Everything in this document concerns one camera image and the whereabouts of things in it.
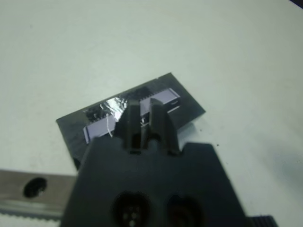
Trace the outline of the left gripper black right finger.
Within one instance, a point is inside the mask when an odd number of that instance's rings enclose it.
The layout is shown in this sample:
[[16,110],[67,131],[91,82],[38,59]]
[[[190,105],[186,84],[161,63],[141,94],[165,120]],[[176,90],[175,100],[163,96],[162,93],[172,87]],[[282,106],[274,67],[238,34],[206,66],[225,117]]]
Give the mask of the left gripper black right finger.
[[150,100],[148,140],[157,140],[160,149],[167,155],[180,155],[177,129],[167,113],[165,105],[152,98]]

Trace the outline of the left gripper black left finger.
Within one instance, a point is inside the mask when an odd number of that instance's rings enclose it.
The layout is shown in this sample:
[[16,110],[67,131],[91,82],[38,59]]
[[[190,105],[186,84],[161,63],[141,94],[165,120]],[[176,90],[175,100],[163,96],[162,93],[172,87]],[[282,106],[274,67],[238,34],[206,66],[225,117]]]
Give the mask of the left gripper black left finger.
[[122,140],[122,147],[130,154],[141,153],[141,109],[138,100],[129,100],[116,123],[114,136]]

